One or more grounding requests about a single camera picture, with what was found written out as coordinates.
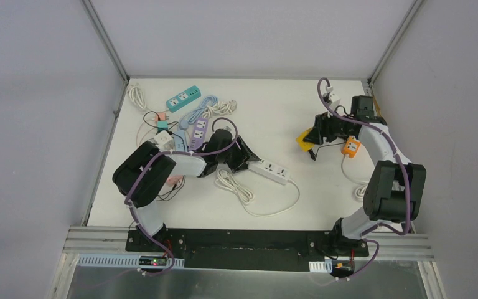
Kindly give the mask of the white usb power strip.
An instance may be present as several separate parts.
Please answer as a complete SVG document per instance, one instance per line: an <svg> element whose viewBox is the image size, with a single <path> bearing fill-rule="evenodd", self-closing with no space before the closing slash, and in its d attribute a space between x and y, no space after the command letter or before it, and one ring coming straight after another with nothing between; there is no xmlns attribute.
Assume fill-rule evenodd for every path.
<svg viewBox="0 0 478 299"><path fill-rule="evenodd" d="M267 159L249 162L248 169L281 185L287 185L291 181L288 168Z"/></svg>

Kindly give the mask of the orange power strip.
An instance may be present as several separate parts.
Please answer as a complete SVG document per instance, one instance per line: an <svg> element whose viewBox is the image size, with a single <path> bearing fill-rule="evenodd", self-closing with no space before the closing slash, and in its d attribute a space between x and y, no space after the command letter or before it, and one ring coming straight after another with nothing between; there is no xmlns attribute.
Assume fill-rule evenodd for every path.
<svg viewBox="0 0 478 299"><path fill-rule="evenodd" d="M348 158L354 158L358 153L360 146L361 142L355 136L351 135L342 147L341 153Z"/></svg>

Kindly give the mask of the purple power strip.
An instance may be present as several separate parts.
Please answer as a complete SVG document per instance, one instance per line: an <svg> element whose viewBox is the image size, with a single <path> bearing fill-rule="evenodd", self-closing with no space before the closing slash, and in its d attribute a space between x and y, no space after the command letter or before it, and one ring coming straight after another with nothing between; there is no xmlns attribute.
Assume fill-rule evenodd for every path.
<svg viewBox="0 0 478 299"><path fill-rule="evenodd" d="M194 130L188 145L189 151L195 151L203 145L208 125L209 120L207 118L198 118L195 121Z"/></svg>

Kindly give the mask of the white cube socket adapter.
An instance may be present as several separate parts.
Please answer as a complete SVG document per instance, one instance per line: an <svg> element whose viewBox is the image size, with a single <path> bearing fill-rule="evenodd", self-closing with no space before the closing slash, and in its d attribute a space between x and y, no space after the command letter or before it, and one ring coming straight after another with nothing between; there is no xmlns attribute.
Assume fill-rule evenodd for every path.
<svg viewBox="0 0 478 299"><path fill-rule="evenodd" d="M169 134L168 131L162 130L159 133L157 133L153 139L152 142L160 149L163 151L169 151L169 150L174 150L175 149L175 143L173 137Z"/></svg>

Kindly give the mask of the teal plug adapter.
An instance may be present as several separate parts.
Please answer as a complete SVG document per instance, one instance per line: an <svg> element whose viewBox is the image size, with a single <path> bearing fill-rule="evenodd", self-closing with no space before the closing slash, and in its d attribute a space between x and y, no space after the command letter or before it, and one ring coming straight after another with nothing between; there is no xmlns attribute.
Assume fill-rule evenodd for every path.
<svg viewBox="0 0 478 299"><path fill-rule="evenodd" d="M167 130L169 128L169 124L166 120L159 120L156 122L156 127L158 130Z"/></svg>

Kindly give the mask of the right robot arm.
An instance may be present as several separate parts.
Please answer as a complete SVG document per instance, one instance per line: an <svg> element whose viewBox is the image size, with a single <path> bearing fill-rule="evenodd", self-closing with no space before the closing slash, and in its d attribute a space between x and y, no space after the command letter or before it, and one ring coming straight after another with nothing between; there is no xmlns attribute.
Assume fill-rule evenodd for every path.
<svg viewBox="0 0 478 299"><path fill-rule="evenodd" d="M410 222L418 216L426 169L412 163L396 146L386 121L373 110L373 99L354 96L348 115L333 108L333 93L321 95L327 111L316 115L313 127L303 137L306 143L322 145L337 138L356 138L374 163L363 195L363 206L340 218L327 235L331 252L344 255L353 244L379 227L406 235Z"/></svg>

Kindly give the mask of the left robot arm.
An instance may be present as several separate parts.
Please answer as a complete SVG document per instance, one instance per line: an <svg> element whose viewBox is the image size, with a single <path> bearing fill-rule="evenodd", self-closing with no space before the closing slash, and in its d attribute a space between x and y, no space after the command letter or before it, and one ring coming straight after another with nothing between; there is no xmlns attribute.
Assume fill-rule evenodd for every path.
<svg viewBox="0 0 478 299"><path fill-rule="evenodd" d="M169 178L204 178L216 172L220 164L236 173L260 160L240 135L217 129L202 146L187 152L161 151L147 141L114 171L112 181L125 197L124 203L142 233L142 245L157 252L165 243L161 232L165 222L155 201Z"/></svg>

